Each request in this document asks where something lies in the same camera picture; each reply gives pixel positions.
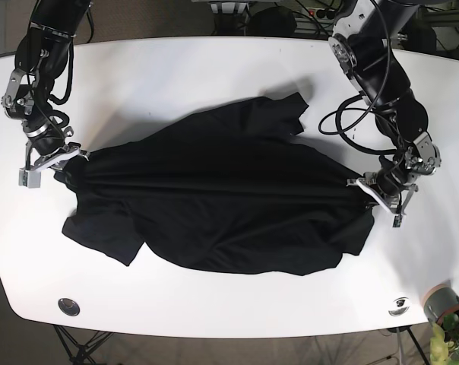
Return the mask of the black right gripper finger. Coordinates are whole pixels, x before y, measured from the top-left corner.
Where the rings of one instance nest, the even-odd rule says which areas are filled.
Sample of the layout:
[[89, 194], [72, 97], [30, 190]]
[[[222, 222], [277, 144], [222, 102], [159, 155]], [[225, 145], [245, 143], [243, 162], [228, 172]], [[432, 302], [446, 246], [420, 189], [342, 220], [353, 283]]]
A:
[[55, 179], [70, 179], [72, 176], [70, 161], [63, 161], [58, 165], [55, 165], [53, 170]]

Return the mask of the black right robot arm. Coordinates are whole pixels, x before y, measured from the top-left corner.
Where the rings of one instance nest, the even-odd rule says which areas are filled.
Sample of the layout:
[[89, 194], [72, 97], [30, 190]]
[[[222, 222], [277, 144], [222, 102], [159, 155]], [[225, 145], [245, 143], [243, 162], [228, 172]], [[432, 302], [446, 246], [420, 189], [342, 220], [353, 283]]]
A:
[[21, 121], [27, 137], [20, 186], [38, 188], [44, 170], [61, 171], [69, 160], [89, 155], [66, 141], [74, 131], [58, 108], [71, 96], [74, 37], [90, 6], [89, 1], [36, 2], [15, 53], [2, 106], [7, 117]]

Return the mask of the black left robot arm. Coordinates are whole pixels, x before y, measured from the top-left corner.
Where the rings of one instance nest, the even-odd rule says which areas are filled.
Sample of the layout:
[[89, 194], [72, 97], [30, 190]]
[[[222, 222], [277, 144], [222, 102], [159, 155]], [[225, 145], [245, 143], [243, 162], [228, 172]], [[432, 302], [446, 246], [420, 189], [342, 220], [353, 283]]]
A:
[[[416, 100], [410, 80], [394, 57], [392, 38], [399, 34], [422, 3], [420, 1], [345, 1], [334, 19], [329, 46], [343, 73], [358, 95], [342, 102], [332, 114], [336, 134], [347, 144], [366, 154], [378, 156], [381, 169], [352, 179], [378, 205], [394, 217], [400, 227], [405, 208], [417, 192], [416, 181], [430, 176], [441, 166], [438, 147], [428, 132], [429, 117]], [[342, 116], [363, 100], [365, 116], [393, 144], [393, 149], [373, 152], [347, 136]]]

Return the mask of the left gripper body silver black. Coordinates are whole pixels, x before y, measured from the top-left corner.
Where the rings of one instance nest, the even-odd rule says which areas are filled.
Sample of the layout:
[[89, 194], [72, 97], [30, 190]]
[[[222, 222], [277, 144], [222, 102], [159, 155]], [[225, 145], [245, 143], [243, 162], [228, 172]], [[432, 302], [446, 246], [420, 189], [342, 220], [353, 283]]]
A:
[[366, 172], [362, 177], [348, 179], [347, 186], [359, 187], [387, 213], [394, 216], [393, 228], [400, 228], [406, 217], [405, 209], [419, 191], [415, 183], [401, 183], [392, 172], [381, 169]]

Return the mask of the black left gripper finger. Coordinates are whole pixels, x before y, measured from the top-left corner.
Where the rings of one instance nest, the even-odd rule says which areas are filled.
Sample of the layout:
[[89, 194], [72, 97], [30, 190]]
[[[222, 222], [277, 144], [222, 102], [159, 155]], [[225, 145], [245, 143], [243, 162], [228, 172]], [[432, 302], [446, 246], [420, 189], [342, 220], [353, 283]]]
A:
[[376, 201], [369, 201], [369, 202], [366, 202], [366, 207], [369, 209], [373, 209], [375, 207], [380, 207], [380, 204]]

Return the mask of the right gripper body silver black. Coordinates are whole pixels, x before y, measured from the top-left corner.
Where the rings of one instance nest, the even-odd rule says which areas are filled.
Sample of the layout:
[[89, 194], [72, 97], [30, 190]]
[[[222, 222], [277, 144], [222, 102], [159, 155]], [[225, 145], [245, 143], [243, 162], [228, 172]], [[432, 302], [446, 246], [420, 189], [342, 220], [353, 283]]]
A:
[[31, 163], [33, 143], [27, 142], [25, 146], [25, 166], [19, 169], [18, 185], [28, 189], [37, 189], [41, 184], [41, 173], [44, 170], [52, 169], [63, 161], [69, 161], [75, 157], [83, 157], [89, 160], [90, 152], [85, 151], [79, 144], [69, 143], [57, 151], [40, 156], [34, 163]]

